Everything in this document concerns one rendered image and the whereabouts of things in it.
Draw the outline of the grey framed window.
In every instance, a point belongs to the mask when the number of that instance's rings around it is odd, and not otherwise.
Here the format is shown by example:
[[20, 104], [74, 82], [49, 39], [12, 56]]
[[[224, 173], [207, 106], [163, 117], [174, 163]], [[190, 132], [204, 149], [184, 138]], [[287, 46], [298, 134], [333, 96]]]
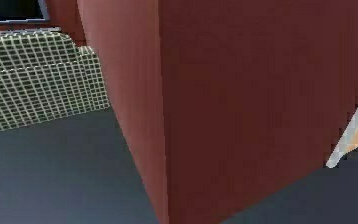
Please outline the grey framed window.
[[49, 20], [45, 0], [0, 0], [0, 24], [45, 23]]

